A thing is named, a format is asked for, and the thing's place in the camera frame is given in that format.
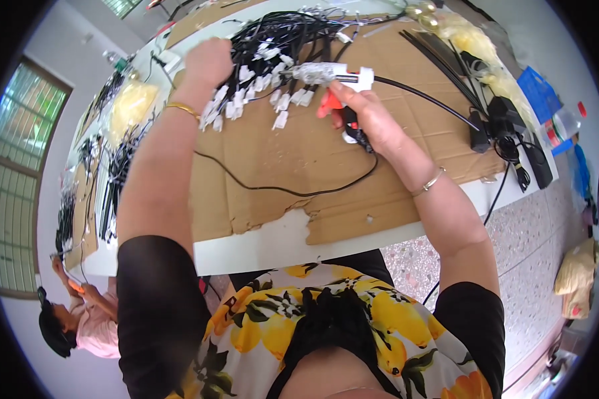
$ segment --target gold bracelet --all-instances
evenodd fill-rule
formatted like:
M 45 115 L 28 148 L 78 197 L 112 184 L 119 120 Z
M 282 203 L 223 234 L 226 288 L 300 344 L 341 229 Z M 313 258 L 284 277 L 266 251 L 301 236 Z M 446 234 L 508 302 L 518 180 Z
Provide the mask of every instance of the gold bracelet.
M 446 169 L 444 169 L 443 167 L 440 167 L 439 168 L 439 173 L 437 174 L 437 176 L 435 176 L 431 181 L 429 181 L 428 183 L 426 183 L 425 185 L 423 185 L 423 187 L 420 188 L 419 190 L 417 190 L 415 192 L 412 192 L 411 196 L 413 196 L 413 198 L 415 198 L 416 196 L 427 192 L 429 189 L 431 189 L 431 186 L 433 184 L 435 184 L 435 182 L 439 179 L 439 177 L 441 176 L 441 174 L 443 172 L 446 172 Z
M 180 108 L 182 110 L 187 111 L 189 114 L 191 114 L 192 116 L 194 116 L 197 121 L 200 121 L 200 115 L 194 111 L 191 107 L 189 107 L 188 105 L 184 104 L 184 103 L 176 103 L 176 102 L 170 102 L 167 105 L 165 105 L 165 108 L 169 108 L 169 107 L 173 107 L 173 108 Z

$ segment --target silver bracelet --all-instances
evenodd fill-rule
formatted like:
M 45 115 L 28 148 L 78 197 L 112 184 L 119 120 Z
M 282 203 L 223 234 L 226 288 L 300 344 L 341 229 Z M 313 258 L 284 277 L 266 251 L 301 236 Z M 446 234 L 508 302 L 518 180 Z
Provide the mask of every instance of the silver bracelet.
M 425 185 L 423 185 L 422 188 L 420 188 L 419 190 L 415 191 L 415 192 L 411 192 L 411 196 L 413 196 L 413 198 L 415 198 L 416 196 L 427 192 L 429 189 L 431 189 L 431 186 L 433 184 L 435 184 L 435 182 L 439 179 L 439 176 L 441 176 L 441 174 L 443 172 L 446 172 L 446 169 L 444 169 L 443 167 L 439 168 L 439 173 L 437 173 L 437 176 L 435 176 L 431 181 L 429 181 L 428 183 L 426 183 Z

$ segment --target white table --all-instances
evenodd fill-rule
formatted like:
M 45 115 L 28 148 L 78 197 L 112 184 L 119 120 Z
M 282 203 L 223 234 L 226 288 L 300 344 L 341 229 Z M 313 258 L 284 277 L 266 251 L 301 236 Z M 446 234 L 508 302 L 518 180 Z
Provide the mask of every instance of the white table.
M 318 1 L 318 4 L 323 8 L 329 6 L 329 4 L 323 1 Z M 269 12 L 297 10 L 304 5 L 310 6 L 311 2 L 306 2 L 306 0 L 269 0 L 256 4 L 199 30 L 174 45 L 169 51 L 183 57 L 188 50 L 202 40 L 214 36 L 226 37 L 239 30 L 238 23 L 222 23 L 223 20 L 254 20 Z M 341 5 L 341 7 L 347 8 L 352 13 L 359 11 L 363 14 L 396 13 L 398 11 L 390 4 L 380 0 L 351 2 Z M 140 71 L 142 76 L 148 74 L 150 52 L 153 50 L 158 53 L 158 47 L 162 49 L 165 43 L 166 39 L 162 39 L 160 35 L 157 39 L 153 39 L 138 51 L 133 65 Z M 183 67 L 181 63 L 171 71 L 170 76 L 173 77 Z M 157 85 L 161 88 L 160 94 L 156 99 L 156 103 L 160 104 L 158 108 L 161 108 L 161 104 L 168 96 L 170 84 L 164 73 L 155 64 L 152 67 L 152 74 L 147 83 Z M 94 132 L 97 130 L 97 126 L 91 126 L 89 130 Z M 547 149 L 544 149 L 544 153 L 550 164 L 553 178 L 556 180 L 558 174 L 552 154 Z M 538 190 L 532 174 L 532 168 L 523 151 L 520 151 L 520 157 L 521 164 L 531 174 L 532 182 L 526 192 L 522 193 L 517 180 L 513 176 L 514 174 L 511 173 L 501 191 L 501 195 L 496 203 L 496 209 L 513 203 Z M 503 172 L 499 173 L 496 178 L 498 181 L 495 183 L 482 183 L 480 180 L 477 180 L 461 185 L 463 191 L 469 196 L 479 214 L 488 212 L 499 189 L 500 181 L 503 179 Z M 220 275 L 292 266 L 306 262 L 315 262 L 319 259 L 326 260 L 381 248 L 424 235 L 422 223 L 417 222 L 337 243 L 306 245 L 305 239 L 308 236 L 306 225 L 308 220 L 309 217 L 304 211 L 295 209 L 287 212 L 281 219 L 264 224 L 258 230 L 195 243 L 194 254 L 197 272 L 199 275 Z M 85 273 L 114 276 L 117 272 L 116 253 L 117 248 L 112 246 L 108 246 L 107 248 L 106 243 L 100 241 L 98 251 L 85 260 Z

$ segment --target woman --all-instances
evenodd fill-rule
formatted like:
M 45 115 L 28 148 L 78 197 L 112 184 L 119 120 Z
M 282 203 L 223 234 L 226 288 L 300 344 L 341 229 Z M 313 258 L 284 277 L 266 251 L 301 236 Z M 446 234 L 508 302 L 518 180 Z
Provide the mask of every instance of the woman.
M 40 331 L 47 345 L 62 357 L 71 349 L 86 349 L 98 357 L 117 359 L 117 294 L 115 277 L 108 278 L 108 289 L 100 294 L 91 284 L 82 284 L 82 292 L 69 284 L 60 257 L 52 259 L 52 267 L 71 298 L 69 310 L 51 303 L 44 288 L 38 288 L 40 299 Z
M 179 105 L 165 108 L 142 141 L 122 193 L 119 364 L 131 397 L 500 397 L 503 306 L 479 215 L 373 92 L 337 81 L 330 90 L 413 193 L 439 252 L 435 314 L 396 291 L 371 251 L 268 271 L 245 287 L 234 276 L 237 293 L 211 316 L 196 289 L 184 216 L 196 118 L 232 71 L 230 49 L 211 39 L 186 56 L 186 77 L 170 99 Z M 342 127 L 337 113 L 333 127 Z

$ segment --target plastic water bottle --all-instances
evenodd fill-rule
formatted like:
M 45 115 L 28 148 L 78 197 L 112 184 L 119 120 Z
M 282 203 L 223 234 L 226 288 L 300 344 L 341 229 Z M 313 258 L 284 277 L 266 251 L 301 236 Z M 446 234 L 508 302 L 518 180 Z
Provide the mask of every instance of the plastic water bottle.
M 577 103 L 577 110 L 562 107 L 542 125 L 539 134 L 550 149 L 558 147 L 579 131 L 581 120 L 586 115 L 586 109 L 581 101 Z
M 106 58 L 108 63 L 119 73 L 122 73 L 128 66 L 126 58 L 115 51 L 105 51 L 102 53 L 102 56 Z

